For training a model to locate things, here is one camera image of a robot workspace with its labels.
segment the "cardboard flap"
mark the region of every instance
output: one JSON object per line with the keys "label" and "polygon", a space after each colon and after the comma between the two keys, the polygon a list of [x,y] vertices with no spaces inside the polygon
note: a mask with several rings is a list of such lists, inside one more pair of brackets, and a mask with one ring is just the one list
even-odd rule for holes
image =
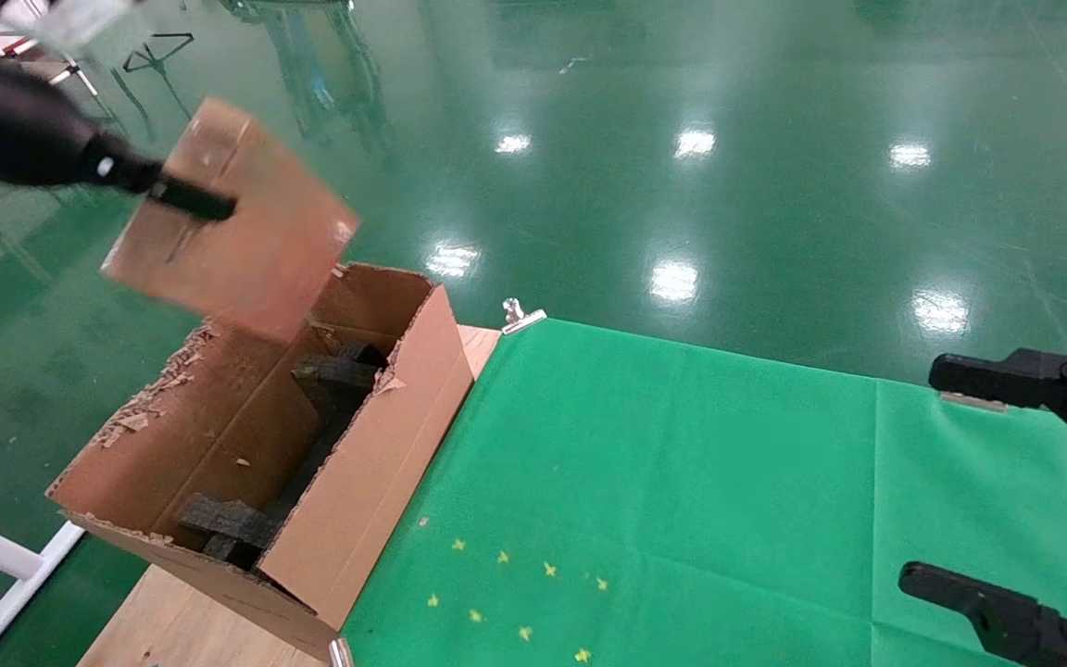
{"label": "cardboard flap", "polygon": [[165,170],[234,194],[202,224],[144,200],[101,266],[144,295],[289,343],[356,229],[355,215],[245,111],[207,98]]}
{"label": "cardboard flap", "polygon": [[327,644],[335,638],[334,630],[270,584],[258,582],[236,567],[219,566],[207,556],[170,544],[169,537],[124,530],[73,511],[65,511],[64,515],[110,544],[162,567],[297,649],[314,657],[327,657]]}
{"label": "cardboard flap", "polygon": [[365,402],[259,565],[335,629],[472,384],[444,287],[418,309],[391,367],[403,385]]}

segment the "shiny floor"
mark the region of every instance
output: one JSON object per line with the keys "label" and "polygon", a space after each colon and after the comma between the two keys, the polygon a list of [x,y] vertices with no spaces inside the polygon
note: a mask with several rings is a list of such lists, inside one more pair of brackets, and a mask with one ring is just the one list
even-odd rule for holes
{"label": "shiny floor", "polygon": [[[194,42],[61,85],[155,152],[205,95],[254,111],[363,215],[352,258],[437,275],[469,324],[516,296],[908,383],[1067,351],[1067,0],[148,4]],[[131,207],[0,187],[0,531],[32,549],[192,324],[96,274]],[[142,570],[84,542],[0,664],[75,664]]]}

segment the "green cloth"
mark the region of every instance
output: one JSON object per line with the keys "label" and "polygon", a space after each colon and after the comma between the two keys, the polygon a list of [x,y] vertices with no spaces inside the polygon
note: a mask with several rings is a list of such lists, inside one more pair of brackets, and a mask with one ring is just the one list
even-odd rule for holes
{"label": "green cloth", "polygon": [[345,634],[368,666],[1003,664],[908,560],[1067,614],[1067,427],[547,320],[500,340]]}

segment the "cardboard box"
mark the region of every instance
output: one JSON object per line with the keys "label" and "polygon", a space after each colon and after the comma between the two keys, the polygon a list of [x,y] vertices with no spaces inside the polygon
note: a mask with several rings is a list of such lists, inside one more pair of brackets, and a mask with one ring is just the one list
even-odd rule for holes
{"label": "cardboard box", "polygon": [[[320,426],[291,368],[348,342],[377,345],[389,366],[259,558],[266,578],[205,557],[203,536],[175,523],[181,504],[276,497]],[[290,346],[219,322],[193,331],[47,494],[78,526],[323,658],[471,384],[444,287],[348,266]]]}

